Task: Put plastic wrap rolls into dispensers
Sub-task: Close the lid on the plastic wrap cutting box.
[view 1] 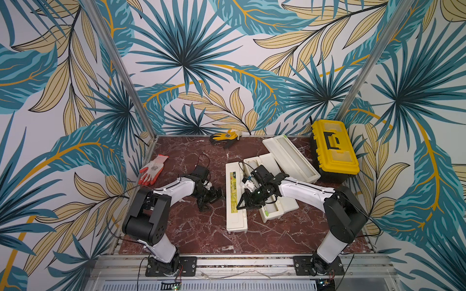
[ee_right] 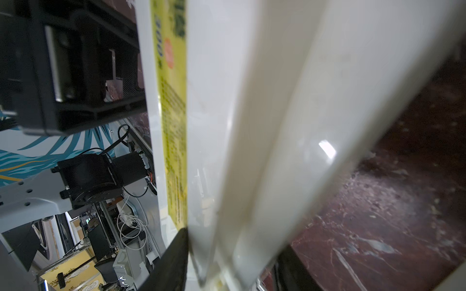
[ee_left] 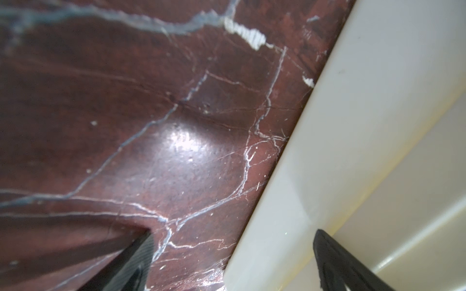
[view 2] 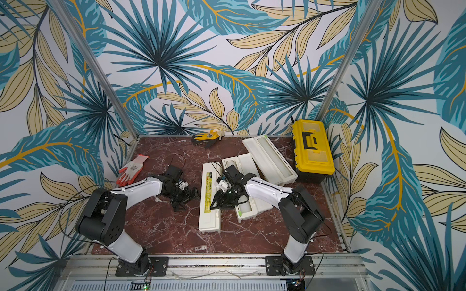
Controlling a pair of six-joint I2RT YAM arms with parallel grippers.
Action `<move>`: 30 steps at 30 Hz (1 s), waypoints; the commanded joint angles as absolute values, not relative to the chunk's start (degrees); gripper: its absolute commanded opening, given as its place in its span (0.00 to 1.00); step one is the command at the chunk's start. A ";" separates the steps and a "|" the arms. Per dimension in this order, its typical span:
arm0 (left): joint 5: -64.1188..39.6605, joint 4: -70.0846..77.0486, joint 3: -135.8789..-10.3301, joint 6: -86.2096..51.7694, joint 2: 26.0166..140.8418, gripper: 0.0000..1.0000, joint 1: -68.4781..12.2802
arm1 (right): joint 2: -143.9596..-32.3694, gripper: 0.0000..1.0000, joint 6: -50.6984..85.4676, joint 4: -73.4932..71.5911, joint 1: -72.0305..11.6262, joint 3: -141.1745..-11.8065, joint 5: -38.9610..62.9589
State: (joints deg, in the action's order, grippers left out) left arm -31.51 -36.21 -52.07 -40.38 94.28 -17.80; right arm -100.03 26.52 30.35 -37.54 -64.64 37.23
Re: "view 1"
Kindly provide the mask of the white wrap dispenser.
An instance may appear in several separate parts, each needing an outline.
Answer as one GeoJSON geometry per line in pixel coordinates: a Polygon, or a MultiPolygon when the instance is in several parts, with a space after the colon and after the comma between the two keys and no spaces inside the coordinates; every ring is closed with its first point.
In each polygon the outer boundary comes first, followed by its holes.
{"type": "Polygon", "coordinates": [[[243,171],[239,162],[226,164],[226,229],[232,232],[246,233],[248,230],[247,213],[245,209],[238,210],[237,205],[243,194],[243,171]]]}
{"type": "Polygon", "coordinates": [[[312,166],[286,135],[267,138],[262,143],[273,154],[281,169],[289,176],[311,184],[321,178],[319,171],[312,166]]]}
{"type": "Polygon", "coordinates": [[[257,209],[266,223],[299,208],[295,199],[279,193],[278,179],[283,178],[283,173],[272,154],[247,158],[240,167],[244,172],[244,193],[237,205],[239,210],[257,209]]]}

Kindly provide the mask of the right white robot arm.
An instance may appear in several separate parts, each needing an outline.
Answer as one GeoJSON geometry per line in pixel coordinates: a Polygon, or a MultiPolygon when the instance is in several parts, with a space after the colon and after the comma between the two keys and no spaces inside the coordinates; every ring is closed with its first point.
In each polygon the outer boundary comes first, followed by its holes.
{"type": "Polygon", "coordinates": [[[264,166],[254,169],[252,176],[258,187],[253,191],[246,189],[236,209],[259,209],[266,205],[269,197],[276,196],[292,198],[321,210],[329,231],[304,268],[312,276],[336,270],[334,265],[339,264],[339,255],[354,242],[368,221],[367,213],[353,192],[345,186],[335,189],[305,183],[283,172],[273,175],[264,166]]]}

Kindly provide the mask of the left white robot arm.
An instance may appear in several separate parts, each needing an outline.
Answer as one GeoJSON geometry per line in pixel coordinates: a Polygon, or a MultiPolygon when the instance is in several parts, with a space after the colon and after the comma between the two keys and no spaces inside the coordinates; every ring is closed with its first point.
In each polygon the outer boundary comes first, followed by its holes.
{"type": "Polygon", "coordinates": [[[177,248],[166,235],[170,209],[188,196],[197,200],[201,212],[222,199],[222,189],[210,183],[209,175],[207,167],[196,166],[192,173],[160,189],[139,190],[127,211],[123,233],[145,246],[160,263],[175,261],[177,248]]]}

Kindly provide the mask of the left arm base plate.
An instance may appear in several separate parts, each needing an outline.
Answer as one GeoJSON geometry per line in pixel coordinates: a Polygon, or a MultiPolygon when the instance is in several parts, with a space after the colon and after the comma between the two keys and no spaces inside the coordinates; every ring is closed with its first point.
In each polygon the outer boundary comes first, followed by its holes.
{"type": "Polygon", "coordinates": [[[163,263],[154,257],[149,258],[146,277],[194,277],[197,270],[197,257],[174,257],[170,263],[163,263]]]}

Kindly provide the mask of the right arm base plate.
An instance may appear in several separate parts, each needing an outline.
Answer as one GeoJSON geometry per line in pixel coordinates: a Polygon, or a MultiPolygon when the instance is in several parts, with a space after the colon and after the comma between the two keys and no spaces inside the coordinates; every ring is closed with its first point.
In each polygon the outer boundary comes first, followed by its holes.
{"type": "Polygon", "coordinates": [[[327,263],[316,254],[292,257],[297,276],[343,275],[345,273],[341,259],[337,257],[327,263]]]}

